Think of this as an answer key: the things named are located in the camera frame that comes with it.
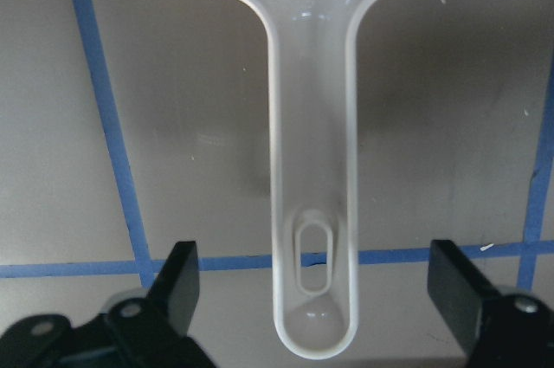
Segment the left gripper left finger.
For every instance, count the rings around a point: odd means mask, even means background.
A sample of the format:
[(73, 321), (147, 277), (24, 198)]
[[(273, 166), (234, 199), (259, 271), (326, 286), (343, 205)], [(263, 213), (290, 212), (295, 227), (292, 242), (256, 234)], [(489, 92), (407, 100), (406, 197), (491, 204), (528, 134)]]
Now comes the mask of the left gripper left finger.
[(211, 367), (188, 334), (199, 298), (194, 242), (177, 242), (142, 297), (119, 300), (78, 327), (61, 314), (18, 320), (1, 337), (3, 367)]

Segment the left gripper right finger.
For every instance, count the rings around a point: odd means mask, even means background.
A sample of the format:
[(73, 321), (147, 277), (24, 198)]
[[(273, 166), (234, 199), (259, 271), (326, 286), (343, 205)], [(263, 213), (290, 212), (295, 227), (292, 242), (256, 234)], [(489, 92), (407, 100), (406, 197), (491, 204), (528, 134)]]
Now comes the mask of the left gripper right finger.
[(553, 366), (553, 310), (525, 290), (494, 286), (454, 242), (431, 242), (427, 290), (466, 367)]

